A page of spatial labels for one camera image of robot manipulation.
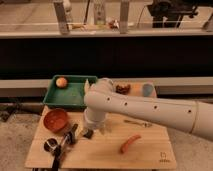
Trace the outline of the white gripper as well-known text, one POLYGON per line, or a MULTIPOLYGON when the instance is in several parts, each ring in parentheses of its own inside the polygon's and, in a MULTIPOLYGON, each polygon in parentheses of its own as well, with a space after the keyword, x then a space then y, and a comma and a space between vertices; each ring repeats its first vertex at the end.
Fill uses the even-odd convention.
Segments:
POLYGON ((106 120, 105 112, 86 108, 83 114, 83 125, 85 128, 91 130, 87 130, 83 134, 83 137, 91 139, 94 134, 93 130, 97 129, 99 129, 99 132, 101 134, 105 134, 106 133, 105 120, 106 120))

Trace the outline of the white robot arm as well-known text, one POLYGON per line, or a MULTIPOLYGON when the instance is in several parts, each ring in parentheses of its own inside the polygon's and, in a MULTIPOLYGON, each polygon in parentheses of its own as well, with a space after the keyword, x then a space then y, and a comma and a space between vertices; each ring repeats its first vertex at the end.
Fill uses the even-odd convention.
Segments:
POLYGON ((84 103, 84 126, 88 129, 100 129, 107 113, 118 113, 213 141, 213 104, 122 95, 115 92, 108 78, 91 85, 84 103))

